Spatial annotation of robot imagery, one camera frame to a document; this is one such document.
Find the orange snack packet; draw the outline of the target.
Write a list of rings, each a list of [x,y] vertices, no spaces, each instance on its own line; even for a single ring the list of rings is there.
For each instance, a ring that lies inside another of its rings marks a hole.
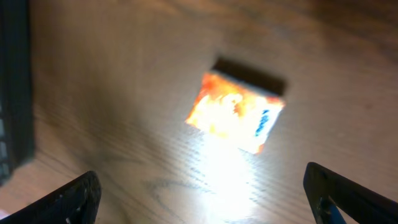
[[[278,96],[212,70],[204,73],[185,122],[258,154],[284,106]]]

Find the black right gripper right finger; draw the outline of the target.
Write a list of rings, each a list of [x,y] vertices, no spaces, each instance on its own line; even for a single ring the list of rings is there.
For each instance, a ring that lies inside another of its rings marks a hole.
[[[315,162],[309,162],[303,187],[317,223],[397,223],[397,202]]]

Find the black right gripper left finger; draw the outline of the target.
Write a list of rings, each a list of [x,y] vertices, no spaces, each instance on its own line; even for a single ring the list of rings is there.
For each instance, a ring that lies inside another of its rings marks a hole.
[[[94,223],[100,200],[100,180],[91,170],[1,219],[1,224]]]

